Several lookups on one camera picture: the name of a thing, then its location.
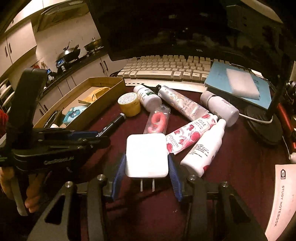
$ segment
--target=blue tissue box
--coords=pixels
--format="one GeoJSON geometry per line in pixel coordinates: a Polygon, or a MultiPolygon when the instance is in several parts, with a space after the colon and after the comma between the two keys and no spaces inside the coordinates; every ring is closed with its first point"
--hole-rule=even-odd
{"type": "Polygon", "coordinates": [[[63,119],[63,123],[67,126],[68,124],[71,123],[77,116],[79,116],[86,108],[88,105],[82,105],[82,106],[77,106],[71,108],[65,118],[63,119]]]}

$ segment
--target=white keyboard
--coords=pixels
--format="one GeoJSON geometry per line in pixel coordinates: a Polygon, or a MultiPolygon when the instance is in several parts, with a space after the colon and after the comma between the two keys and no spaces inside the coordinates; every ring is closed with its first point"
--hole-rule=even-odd
{"type": "Polygon", "coordinates": [[[159,55],[133,57],[118,73],[126,86],[145,84],[151,87],[166,85],[169,88],[204,92],[204,82],[211,70],[211,59],[197,56],[159,55]]]}

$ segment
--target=white sponge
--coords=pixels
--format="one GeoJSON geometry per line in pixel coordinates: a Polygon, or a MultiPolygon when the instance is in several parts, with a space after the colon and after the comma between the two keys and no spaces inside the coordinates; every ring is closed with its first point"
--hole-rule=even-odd
{"type": "Polygon", "coordinates": [[[259,91],[250,73],[234,69],[226,69],[226,73],[233,95],[259,100],[259,91]]]}
{"type": "Polygon", "coordinates": [[[168,152],[162,133],[130,135],[126,140],[126,175],[161,178],[168,174],[168,152]]]}

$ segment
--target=desk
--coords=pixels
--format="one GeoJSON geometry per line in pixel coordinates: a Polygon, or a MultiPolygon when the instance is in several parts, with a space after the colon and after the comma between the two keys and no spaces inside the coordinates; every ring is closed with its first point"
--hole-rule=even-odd
{"type": "MultiPolygon", "coordinates": [[[[179,91],[197,103],[200,93],[179,91]]],[[[167,133],[189,122],[171,107],[167,133]]],[[[120,113],[116,103],[105,111],[89,130],[101,130],[120,113]]],[[[142,134],[149,114],[142,111],[128,118],[111,136],[111,146],[98,150],[83,166],[81,181],[89,181],[102,173],[105,162],[112,163],[118,154],[125,152],[126,138],[131,134],[142,134]]],[[[181,161],[190,148],[176,155],[181,161]]],[[[247,130],[246,120],[239,117],[236,124],[225,129],[222,146],[205,172],[203,178],[210,182],[229,181],[249,206],[257,221],[265,230],[274,195],[275,164],[288,163],[284,143],[277,146],[263,146],[247,130]]],[[[126,241],[180,241],[185,227],[187,206],[174,197],[169,177],[155,181],[155,193],[151,192],[151,181],[144,182],[140,193],[140,181],[125,177],[119,200],[107,204],[107,215],[111,229],[111,240],[126,241]]],[[[82,240],[87,240],[86,216],[82,211],[82,240]]]]}

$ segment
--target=cardboard box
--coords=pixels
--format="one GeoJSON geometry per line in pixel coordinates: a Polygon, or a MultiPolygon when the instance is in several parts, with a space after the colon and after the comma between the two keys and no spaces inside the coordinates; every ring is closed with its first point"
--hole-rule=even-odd
{"type": "Polygon", "coordinates": [[[83,100],[97,87],[109,87],[106,93],[89,105],[77,118],[75,118],[66,129],[82,131],[92,122],[104,109],[113,104],[118,98],[126,93],[124,80],[120,77],[92,77],[83,81],[63,96],[54,104],[42,118],[35,124],[34,128],[43,128],[50,116],[56,110],[63,110],[66,114],[71,107],[81,106],[78,100],[83,100]]]}

